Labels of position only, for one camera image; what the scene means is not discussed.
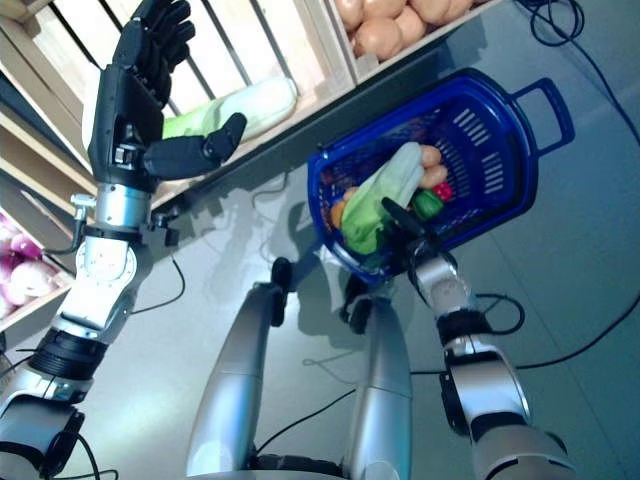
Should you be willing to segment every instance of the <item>orange vegetable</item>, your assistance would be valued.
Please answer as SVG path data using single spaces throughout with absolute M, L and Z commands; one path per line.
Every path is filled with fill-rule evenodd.
M 449 10 L 442 19 L 442 25 L 453 22 L 457 18 L 467 13 L 467 11 L 473 5 L 473 0 L 451 0 Z
M 396 18 L 396 23 L 402 31 L 402 46 L 413 45 L 427 33 L 427 24 L 410 6 L 405 6 Z
M 340 228 L 342 224 L 342 214 L 344 213 L 344 207 L 347 206 L 347 202 L 339 201 L 333 204 L 331 207 L 331 223 L 334 227 Z
M 347 32 L 358 28 L 362 23 L 364 5 L 362 0 L 335 0 L 340 19 Z
M 427 169 L 435 167 L 442 161 L 440 150 L 431 145 L 422 146 L 422 166 Z
M 447 167 L 436 165 L 425 170 L 424 176 L 420 179 L 420 188 L 427 190 L 441 184 L 447 179 Z
M 367 20 L 356 33 L 356 56 L 373 53 L 384 61 L 402 50 L 402 32 L 398 24 L 390 18 Z
M 442 25 L 451 0 L 410 0 L 410 3 L 422 20 L 433 25 Z
M 395 18 L 402 12 L 407 0 L 364 0 L 364 20 L 371 18 Z
M 351 197 L 353 197 L 353 194 L 356 193 L 357 190 L 358 190 L 358 187 L 347 188 L 347 191 L 344 192 L 342 199 L 345 202 L 348 202 L 349 200 L 351 200 Z

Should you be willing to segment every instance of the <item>produce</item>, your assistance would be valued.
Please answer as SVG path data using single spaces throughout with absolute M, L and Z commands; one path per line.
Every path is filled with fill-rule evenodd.
M 27 235 L 19 233 L 11 240 L 11 250 L 27 258 L 40 258 L 42 252 Z
M 400 15 L 407 0 L 364 0 L 364 20 L 395 18 Z
M 242 140 L 256 137 L 287 118 L 296 107 L 293 80 L 280 76 L 250 85 L 177 117 L 165 118 L 162 138 L 207 136 L 219 130 L 234 113 L 242 113 L 247 126 Z
M 21 307 L 32 300 L 32 297 L 26 295 L 19 288 L 16 288 L 11 282 L 0 285 L 0 292 L 9 303 L 16 307 Z
M 435 167 L 442 161 L 442 154 L 440 150 L 431 145 L 422 146 L 422 166 L 427 169 L 429 167 Z
M 336 0 L 336 8 L 347 32 L 352 32 L 362 23 L 363 0 Z
M 4 255 L 11 251 L 11 237 L 0 238 L 0 255 Z
M 0 284 L 5 284 L 11 278 L 11 272 L 22 263 L 22 257 L 14 253 L 0 256 Z
M 13 269 L 9 285 L 15 292 L 29 297 L 42 297 L 56 289 L 55 270 L 39 260 L 27 260 Z
M 449 5 L 449 9 L 445 14 L 442 25 L 453 22 L 454 20 L 460 18 L 462 15 L 467 13 L 467 11 L 473 5 L 473 0 L 450 0 L 451 4 Z
M 376 172 L 360 185 L 342 215 L 342 234 L 347 246 L 363 255 L 375 252 L 378 232 L 387 214 L 381 202 L 388 197 L 406 207 L 424 174 L 422 148 L 415 142 L 402 145 Z
M 372 18 L 364 22 L 356 33 L 354 51 L 360 57 L 373 53 L 384 61 L 402 50 L 402 32 L 398 24 L 390 18 Z
M 344 207 L 347 206 L 347 203 L 344 200 L 340 200 L 333 204 L 331 207 L 331 223 L 334 227 L 340 228 L 342 223 L 342 214 L 344 213 Z
M 349 200 L 351 200 L 351 197 L 353 197 L 353 194 L 356 193 L 357 191 L 358 191 L 358 187 L 347 188 L 347 191 L 344 192 L 342 199 L 345 202 L 348 202 Z
M 396 23 L 402 32 L 403 48 L 413 45 L 427 33 L 427 24 L 420 18 L 416 11 L 408 5 L 406 5 L 400 15 L 398 15 Z
M 453 188 L 451 188 L 451 185 L 447 182 L 442 182 L 441 184 L 436 185 L 431 189 L 431 191 L 445 203 L 453 198 Z
M 434 167 L 427 168 L 420 180 L 420 188 L 427 190 L 435 187 L 447 179 L 448 173 L 447 167 L 444 165 L 436 165 Z
M 442 25 L 451 0 L 410 0 L 410 4 L 425 22 Z
M 444 204 L 435 193 L 430 190 L 423 190 L 413 197 L 411 206 L 418 215 L 418 218 L 426 222 L 435 217 L 440 210 L 442 210 Z

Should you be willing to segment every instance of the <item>blue shopping basket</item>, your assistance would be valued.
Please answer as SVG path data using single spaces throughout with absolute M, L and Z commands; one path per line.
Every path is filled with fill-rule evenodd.
M 518 98 L 541 90 L 561 138 L 539 148 Z M 323 243 L 370 284 L 402 272 L 391 248 L 370 255 L 350 251 L 331 224 L 331 206 L 360 185 L 405 142 L 435 145 L 449 170 L 454 196 L 428 222 L 445 248 L 453 248 L 526 212 L 536 196 L 538 158 L 575 137 L 571 116 L 548 78 L 508 94 L 477 70 L 461 70 L 309 158 L 311 215 Z

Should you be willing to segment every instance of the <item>red vegetable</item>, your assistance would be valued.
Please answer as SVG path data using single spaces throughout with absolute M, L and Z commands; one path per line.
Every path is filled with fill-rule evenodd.
M 11 278 L 11 272 L 22 263 L 22 257 L 15 253 L 0 256 L 0 284 L 7 283 Z
M 42 252 L 27 235 L 19 233 L 11 240 L 11 250 L 27 258 L 40 258 Z
M 431 191 L 445 203 L 453 198 L 453 188 L 451 188 L 451 185 L 447 182 L 442 182 L 439 185 L 436 185 L 431 189 Z

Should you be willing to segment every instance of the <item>black cable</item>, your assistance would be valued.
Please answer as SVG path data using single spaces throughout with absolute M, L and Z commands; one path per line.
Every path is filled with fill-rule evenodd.
M 68 430 L 62 430 L 61 432 L 56 433 L 56 435 L 53 437 L 53 439 L 51 440 L 51 445 L 55 444 L 58 438 L 62 437 L 63 435 L 69 435 L 70 437 L 75 438 L 77 441 L 79 441 L 82 444 L 85 452 L 87 452 L 87 457 L 89 457 L 89 463 L 91 463 L 91 469 L 93 470 L 93 474 L 89 475 L 89 477 L 93 476 L 95 480 L 100 480 L 100 469 L 98 468 L 98 462 L 96 462 L 96 457 L 93 455 L 93 452 L 91 451 L 89 442 L 87 442 L 87 440 L 78 432 L 70 432 Z
M 285 189 L 287 188 L 287 186 L 289 185 L 289 171 L 285 171 L 283 176 L 282 176 L 282 185 L 280 185 L 277 188 L 271 189 L 271 190 L 260 190 L 259 192 L 254 193 L 253 195 L 251 195 L 251 207 L 256 211 L 256 213 L 270 221 L 270 222 L 274 222 L 274 220 L 272 218 L 267 217 L 266 215 L 264 215 L 263 213 L 260 212 L 260 209 L 258 209 L 258 204 L 256 203 L 256 199 L 261 196 L 261 195 L 276 195 L 278 193 L 282 193 L 285 191 Z
M 506 328 L 504 330 L 496 330 L 493 327 L 491 327 L 492 335 L 511 335 L 512 333 L 515 333 L 518 330 L 520 330 L 524 325 L 524 321 L 525 321 L 524 307 L 515 298 L 510 297 L 509 295 L 501 294 L 501 293 L 478 293 L 476 294 L 476 297 L 496 299 L 496 301 L 483 312 L 485 315 L 489 313 L 494 307 L 496 307 L 502 301 L 508 302 L 518 309 L 518 321 L 516 322 L 516 324 L 513 327 Z
M 561 357 L 555 358 L 553 360 L 547 360 L 545 362 L 538 362 L 538 363 L 528 363 L 528 364 L 525 364 L 525 365 L 519 365 L 516 368 L 518 370 L 531 370 L 533 368 L 548 367 L 548 366 L 551 366 L 551 365 L 556 365 L 558 363 L 566 362 L 567 360 L 571 360 L 572 358 L 575 358 L 578 355 L 583 354 L 584 352 L 589 350 L 591 347 L 593 347 L 597 343 L 599 343 L 600 340 L 602 340 L 609 333 L 611 333 L 613 331 L 613 329 L 615 329 L 618 325 L 620 325 L 622 322 L 624 322 L 629 317 L 629 315 L 631 315 L 633 310 L 638 306 L 638 303 L 640 303 L 640 294 L 638 294 L 638 296 L 635 298 L 635 300 L 631 303 L 631 305 L 629 305 L 629 307 L 627 307 L 627 309 L 622 313 L 622 315 L 620 315 L 613 322 L 611 322 L 593 340 L 591 340 L 586 345 L 578 348 L 577 350 L 574 350 L 571 353 L 568 353 L 566 355 L 562 355 Z
M 631 135 L 633 135 L 633 138 L 638 144 L 638 147 L 640 147 L 640 134 L 638 133 L 637 128 L 631 121 L 631 118 L 627 114 L 626 110 L 618 101 L 618 98 L 609 85 L 609 82 L 604 73 L 595 62 L 595 60 L 591 57 L 591 55 L 589 55 L 589 53 L 587 53 L 587 51 L 576 41 L 576 38 L 582 33 L 584 28 L 584 10 L 580 6 L 580 4 L 576 0 L 562 0 L 562 2 L 560 0 L 516 0 L 516 2 L 522 5 L 522 7 L 524 7 L 531 14 L 529 27 L 531 29 L 531 34 L 538 42 L 549 47 L 560 47 L 569 43 L 582 54 L 587 62 L 589 62 L 593 70 L 598 75 L 600 82 L 602 82 L 602 85 L 604 86 L 607 95 L 609 96 L 609 100 L 613 104 L 613 107 L 616 109 L 620 117 L 622 117 L 622 120 L 624 120 L 625 124 L 629 128 L 629 131 L 631 132 Z M 556 3 L 568 3 L 571 6 L 572 13 L 574 14 L 574 22 L 570 33 L 567 33 L 562 28 L 560 28 L 554 20 L 553 4 Z M 544 5 L 547 6 L 548 17 L 545 17 L 542 13 L 540 13 L 540 10 Z M 556 33 L 556 35 L 558 35 L 560 40 L 551 42 L 542 38 L 535 26 L 537 21 L 542 21 L 550 26 Z
M 113 474 L 113 480 L 119 480 L 120 478 L 120 473 L 115 468 L 100 470 L 98 473 L 100 475 L 111 473 Z M 93 473 L 86 473 L 84 475 L 74 475 L 72 477 L 53 477 L 53 480 L 82 480 L 83 478 L 91 478 L 91 477 L 95 477 L 95 475 Z
M 184 292 L 187 289 L 187 282 L 184 279 L 184 274 L 182 273 L 182 270 L 180 269 L 180 265 L 178 265 L 178 262 L 176 261 L 176 259 L 173 256 L 171 257 L 171 262 L 173 263 L 173 266 L 176 267 L 176 272 L 178 272 L 178 276 L 180 277 L 180 292 L 178 292 L 178 294 L 175 297 L 173 297 L 172 299 L 167 300 L 165 302 L 158 303 L 157 305 L 152 305 L 150 307 L 141 308 L 140 310 L 134 310 L 133 312 L 131 312 L 131 315 L 137 315 L 139 313 L 144 313 L 144 312 L 148 312 L 150 310 L 155 310 L 156 308 L 166 307 L 170 303 L 178 301 L 180 299 L 180 297 L 182 297 L 182 295 L 184 295 Z
M 320 415 L 322 412 L 325 412 L 326 410 L 329 410 L 331 407 L 333 407 L 336 403 L 338 403 L 340 400 L 347 398 L 349 395 L 353 395 L 356 392 L 355 388 L 353 390 L 349 390 L 346 393 L 343 393 L 342 395 L 340 395 L 338 398 L 336 398 L 335 400 L 333 400 L 332 402 L 326 404 L 324 407 L 322 407 L 319 410 L 316 410 L 315 412 L 307 415 L 306 417 L 302 417 L 299 420 L 296 420 L 293 423 L 290 423 L 289 425 L 287 425 L 286 427 L 284 427 L 282 430 L 279 430 L 278 432 L 274 433 L 273 435 L 271 435 L 267 441 L 265 441 L 260 448 L 258 448 L 258 450 L 256 450 L 255 455 L 258 456 L 260 454 L 260 452 L 262 452 L 271 442 L 273 442 L 276 438 L 278 438 L 280 435 L 282 435 L 285 432 L 288 432 L 289 430 L 291 430 L 292 428 L 300 425 L 303 422 L 306 422 L 307 420 L 310 420 L 311 418 Z
M 483 295 L 483 297 L 485 298 L 498 298 L 498 297 L 507 297 L 506 295 L 499 295 L 499 294 L 481 294 Z M 515 305 L 518 310 L 520 311 L 520 309 L 522 308 L 522 305 L 520 305 L 519 302 L 517 302 L 516 300 L 512 299 L 512 298 L 500 298 L 500 300 L 506 300 L 506 301 L 511 301 L 511 303 L 513 305 Z M 530 363 L 530 364 L 525 364 L 525 365 L 518 365 L 516 366 L 516 369 L 518 370 L 532 370 L 535 368 L 543 368 L 543 367 L 548 367 L 551 365 L 556 365 L 558 363 L 563 363 L 566 362 L 567 360 L 570 360 L 572 358 L 577 357 L 578 355 L 583 354 L 584 352 L 586 352 L 587 350 L 589 350 L 590 348 L 592 348 L 593 346 L 595 346 L 598 342 L 600 342 L 603 338 L 605 338 L 609 333 L 611 333 L 611 331 L 613 331 L 618 325 L 620 325 L 624 320 L 626 320 L 629 315 L 631 315 L 631 312 L 633 312 L 633 310 L 638 306 L 638 303 L 640 303 L 640 295 L 638 295 L 636 297 L 636 299 L 634 300 L 634 302 L 622 313 L 622 315 L 620 315 L 620 317 L 618 317 L 614 322 L 612 322 L 611 324 L 609 324 L 600 334 L 598 334 L 593 340 L 591 340 L 589 343 L 587 343 L 586 345 L 580 347 L 579 349 L 575 350 L 574 352 L 571 352 L 567 355 L 563 355 L 561 357 L 555 358 L 553 360 L 547 360 L 544 362 L 538 362 L 538 363 Z M 445 370 L 412 370 L 410 372 L 411 376 L 422 376 L 422 375 L 443 375 L 447 373 Z M 316 410 L 315 412 L 313 412 L 310 415 L 307 415 L 306 417 L 303 417 L 299 420 L 296 420 L 295 422 L 289 424 L 287 427 L 283 428 L 282 430 L 280 430 L 279 432 L 275 433 L 274 435 L 272 435 L 271 437 L 269 437 L 269 439 L 262 444 L 262 446 L 258 449 L 258 451 L 256 452 L 256 455 L 258 455 L 262 450 L 264 450 L 264 448 L 271 442 L 273 442 L 276 438 L 278 438 L 280 435 L 282 435 L 283 433 L 287 432 L 288 430 L 292 429 L 293 427 L 296 427 L 297 425 L 300 425 L 301 423 L 305 422 L 306 420 L 309 420 L 313 417 L 315 417 L 316 415 L 319 415 L 323 412 L 325 412 L 326 410 L 328 410 L 329 408 L 331 408 L 333 405 L 335 405 L 336 403 L 338 403 L 340 400 L 342 400 L 343 398 L 348 397 L 349 395 L 353 394 L 355 392 L 355 390 L 350 390 L 347 393 L 344 393 L 343 395 L 341 395 L 340 397 L 336 398 L 335 400 L 333 400 L 332 402 L 328 403 L 327 405 L 325 405 L 324 407 L 322 407 L 320 410 Z

